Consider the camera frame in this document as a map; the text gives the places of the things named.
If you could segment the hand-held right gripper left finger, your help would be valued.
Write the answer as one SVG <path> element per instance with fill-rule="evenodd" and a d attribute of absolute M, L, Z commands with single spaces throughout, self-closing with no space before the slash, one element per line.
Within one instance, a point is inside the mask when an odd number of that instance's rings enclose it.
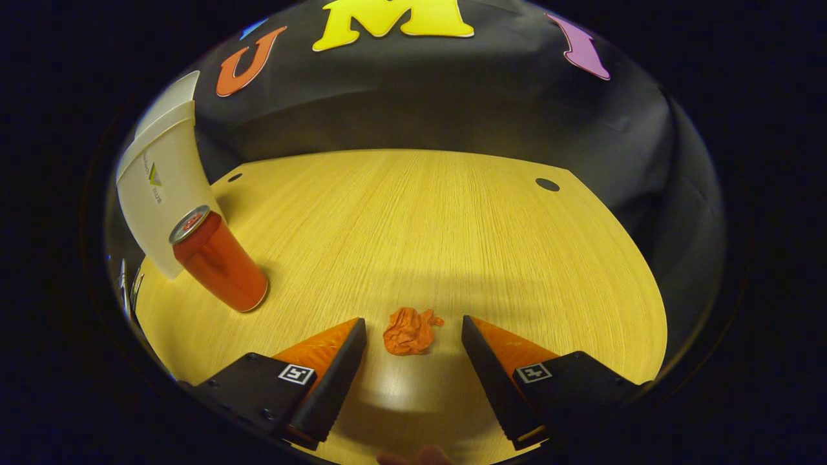
<path fill-rule="evenodd" d="M 227 420 L 308 450 L 325 442 L 367 345 L 363 318 L 334 325 L 273 355 L 246 353 L 181 388 Z"/>

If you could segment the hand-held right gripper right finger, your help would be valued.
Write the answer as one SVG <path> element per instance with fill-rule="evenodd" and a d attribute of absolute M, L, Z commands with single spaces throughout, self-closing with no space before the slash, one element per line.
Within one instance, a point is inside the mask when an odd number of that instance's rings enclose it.
<path fill-rule="evenodd" d="M 461 340 L 515 450 L 587 435 L 646 388 L 585 351 L 558 355 L 472 315 Z"/>

